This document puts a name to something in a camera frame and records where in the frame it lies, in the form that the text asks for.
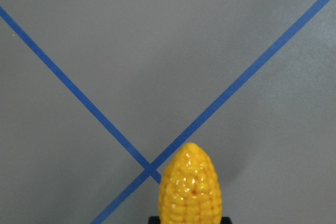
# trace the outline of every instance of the gray floor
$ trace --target gray floor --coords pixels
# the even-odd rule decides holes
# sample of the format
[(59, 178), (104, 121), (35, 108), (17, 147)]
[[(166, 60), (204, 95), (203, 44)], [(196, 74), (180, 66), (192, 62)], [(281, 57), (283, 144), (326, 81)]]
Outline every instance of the gray floor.
[[(315, 1), (0, 5), (151, 162)], [(188, 140), (234, 224), (334, 223), (335, 27), (331, 0)], [(90, 223), (143, 171), (2, 19), (0, 102), (1, 223)], [(157, 197), (149, 178), (104, 223)]]

